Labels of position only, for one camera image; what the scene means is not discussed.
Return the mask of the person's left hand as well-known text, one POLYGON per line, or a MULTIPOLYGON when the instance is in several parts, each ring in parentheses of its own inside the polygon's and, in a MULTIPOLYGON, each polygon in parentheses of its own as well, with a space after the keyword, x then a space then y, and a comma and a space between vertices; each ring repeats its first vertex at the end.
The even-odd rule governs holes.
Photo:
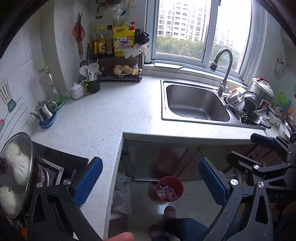
POLYGON ((134 241, 134 236, 131 232, 124 232, 105 241, 134 241))

